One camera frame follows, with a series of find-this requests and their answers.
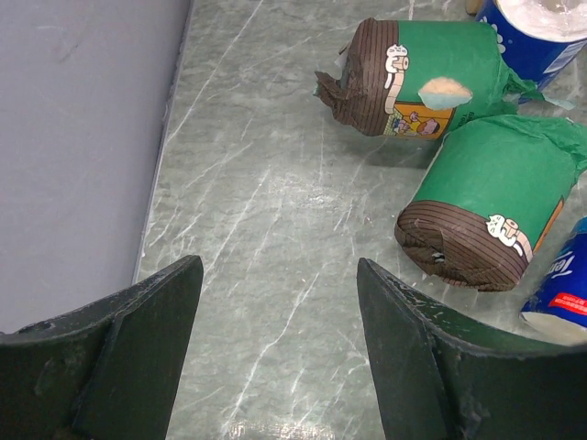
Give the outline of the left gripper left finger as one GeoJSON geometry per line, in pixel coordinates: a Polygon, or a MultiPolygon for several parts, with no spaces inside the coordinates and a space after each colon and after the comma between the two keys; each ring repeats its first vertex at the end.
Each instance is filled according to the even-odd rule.
{"type": "Polygon", "coordinates": [[[203,284],[187,256],[1,337],[4,439],[166,436],[203,284]]]}

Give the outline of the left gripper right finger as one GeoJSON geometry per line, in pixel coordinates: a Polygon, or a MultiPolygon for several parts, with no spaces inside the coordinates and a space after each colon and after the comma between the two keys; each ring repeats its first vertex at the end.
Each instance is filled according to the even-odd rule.
{"type": "Polygon", "coordinates": [[[389,439],[583,439],[586,348],[483,324],[368,258],[357,288],[389,439]]]}

